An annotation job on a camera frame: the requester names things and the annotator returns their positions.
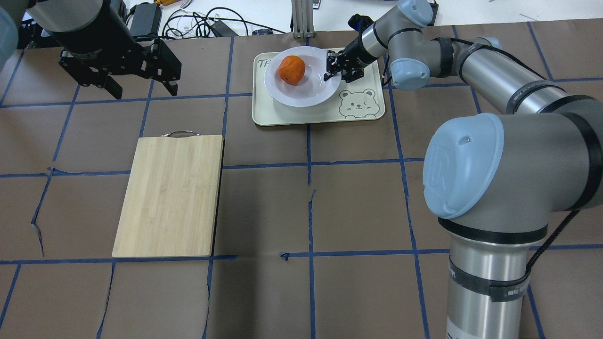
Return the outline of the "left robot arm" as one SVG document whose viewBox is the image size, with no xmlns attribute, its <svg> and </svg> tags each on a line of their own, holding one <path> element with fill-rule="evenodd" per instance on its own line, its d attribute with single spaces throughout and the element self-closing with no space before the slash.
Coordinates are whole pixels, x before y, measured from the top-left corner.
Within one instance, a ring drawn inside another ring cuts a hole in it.
<svg viewBox="0 0 603 339">
<path fill-rule="evenodd" d="M 181 61 L 160 37 L 140 45 L 109 0 L 3 0 L 0 14 L 2 65 L 16 50 L 22 19 L 29 15 L 63 48 L 58 63 L 80 86 L 121 99 L 114 77 L 136 75 L 178 93 Z"/>
</svg>

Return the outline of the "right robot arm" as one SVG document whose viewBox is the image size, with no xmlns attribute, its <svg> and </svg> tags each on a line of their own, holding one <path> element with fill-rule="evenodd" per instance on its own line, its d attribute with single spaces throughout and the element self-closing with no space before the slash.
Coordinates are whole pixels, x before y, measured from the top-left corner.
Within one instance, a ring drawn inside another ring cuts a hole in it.
<svg viewBox="0 0 603 339">
<path fill-rule="evenodd" d="M 581 210 L 601 206 L 602 103 L 569 95 L 490 37 L 424 38 L 426 0 L 354 15 L 355 40 L 326 58 L 347 83 L 389 56 L 400 90 L 457 75 L 499 114 L 445 122 L 424 157 L 424 199 L 451 236 L 446 337 L 516 339 L 536 260 Z"/>
</svg>

